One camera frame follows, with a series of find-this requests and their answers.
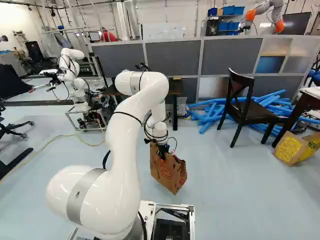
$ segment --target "gray cubicle wall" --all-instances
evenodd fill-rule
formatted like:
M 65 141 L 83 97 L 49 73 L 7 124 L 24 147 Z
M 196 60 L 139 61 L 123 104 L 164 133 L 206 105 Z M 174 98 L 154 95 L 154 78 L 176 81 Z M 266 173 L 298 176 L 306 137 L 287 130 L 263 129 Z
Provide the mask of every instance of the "gray cubicle wall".
M 148 66 L 167 76 L 198 75 L 200 40 L 145 44 Z
M 256 76 L 253 87 L 253 95 L 260 97 L 267 93 L 273 93 L 285 89 L 281 98 L 292 98 L 303 79 L 303 76 Z
M 201 75 L 240 74 L 254 70 L 262 38 L 208 39 L 204 41 Z
M 107 78 L 116 77 L 125 69 L 137 71 L 135 65 L 145 62 L 142 43 L 93 45 L 92 51 L 99 57 Z
M 199 98 L 222 97 L 227 89 L 229 67 L 256 78 L 253 92 L 256 96 L 286 89 L 282 97 L 294 97 L 319 52 L 320 37 L 210 36 L 102 42 L 89 44 L 89 47 L 100 57 L 107 78 L 115 77 L 123 69 L 136 71 L 135 64 L 143 62 L 154 71 L 182 77 L 182 96 L 188 97 L 191 103 Z M 283 58 L 277 72 L 256 72 L 260 59 L 266 56 Z

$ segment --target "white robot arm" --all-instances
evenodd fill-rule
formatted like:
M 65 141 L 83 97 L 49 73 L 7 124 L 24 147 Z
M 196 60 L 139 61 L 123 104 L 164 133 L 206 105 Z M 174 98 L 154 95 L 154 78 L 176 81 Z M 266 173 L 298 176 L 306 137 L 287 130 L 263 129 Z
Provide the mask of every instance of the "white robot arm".
M 167 133 L 164 99 L 169 82 L 159 72 L 123 71 L 115 79 L 117 90 L 133 95 L 121 102 L 107 126 L 105 140 L 112 168 L 69 166 L 58 172 L 46 189 L 49 207 L 83 226 L 102 240 L 122 240 L 131 231 L 140 206 L 136 161 L 137 137 L 149 110 L 149 133 L 155 139 Z
M 80 73 L 80 65 L 76 60 L 84 57 L 85 54 L 82 51 L 69 48 L 63 48 L 59 56 L 59 69 L 64 73 L 63 80 L 72 83 L 76 88 L 76 91 L 70 93 L 71 99 L 75 103 L 85 101 L 85 88 L 88 87 L 85 80 L 77 77 Z
M 285 0 L 265 0 L 258 6 L 249 10 L 245 15 L 246 25 L 251 25 L 256 15 L 261 15 L 268 11 L 272 6 L 271 20 L 274 25 L 271 26 L 272 33 L 281 33 L 285 29 L 282 10 L 285 7 Z

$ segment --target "red shirt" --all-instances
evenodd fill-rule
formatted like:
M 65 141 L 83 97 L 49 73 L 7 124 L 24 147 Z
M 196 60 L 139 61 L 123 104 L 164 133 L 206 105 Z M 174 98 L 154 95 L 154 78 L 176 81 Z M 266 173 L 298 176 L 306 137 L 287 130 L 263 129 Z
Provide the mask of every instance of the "red shirt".
M 113 33 L 109 32 L 107 30 L 104 30 L 103 31 L 103 35 L 101 36 L 101 40 L 105 39 L 106 42 L 109 42 L 109 38 L 110 38 L 110 42 L 116 42 L 117 41 L 117 38 Z

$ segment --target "person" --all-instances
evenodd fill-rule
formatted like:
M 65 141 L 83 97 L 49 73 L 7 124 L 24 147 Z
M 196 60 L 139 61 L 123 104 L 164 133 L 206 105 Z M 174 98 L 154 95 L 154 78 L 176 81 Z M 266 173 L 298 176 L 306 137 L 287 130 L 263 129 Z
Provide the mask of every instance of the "person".
M 103 30 L 103 35 L 101 36 L 101 41 L 104 42 L 104 39 L 106 42 L 116 42 L 117 38 L 116 36 L 112 33 L 107 31 L 104 27 L 102 27 Z

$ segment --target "yellow cable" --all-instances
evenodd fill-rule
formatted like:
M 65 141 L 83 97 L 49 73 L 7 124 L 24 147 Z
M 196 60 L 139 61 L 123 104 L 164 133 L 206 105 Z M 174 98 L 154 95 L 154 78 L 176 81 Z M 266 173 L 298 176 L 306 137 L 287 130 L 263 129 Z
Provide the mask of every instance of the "yellow cable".
M 28 162 L 30 162 L 32 159 L 34 159 L 43 149 L 45 149 L 50 143 L 52 143 L 54 140 L 56 140 L 59 137 L 70 137 L 70 136 L 76 136 L 80 142 L 90 146 L 90 147 L 97 147 L 101 144 L 103 144 L 105 142 L 105 136 L 104 136 L 104 130 L 100 124 L 99 119 L 97 119 L 97 123 L 99 124 L 99 127 L 101 129 L 102 135 L 103 135 L 103 140 L 99 143 L 99 144 L 90 144 L 85 142 L 77 133 L 75 134 L 70 134 L 70 135 L 58 135 L 55 136 L 54 138 L 52 138 L 50 141 L 48 141 L 40 150 L 36 151 L 32 156 L 30 156 L 26 161 L 24 161 L 23 163 L 15 166 L 13 169 L 11 169 L 11 171 L 9 171 L 1 180 L 0 180 L 0 185 L 3 183 L 3 181 L 5 180 L 6 177 L 8 177 L 11 173 L 13 173 L 14 171 L 18 170 L 19 168 L 21 168 L 22 166 L 24 166 L 25 164 L 27 164 Z

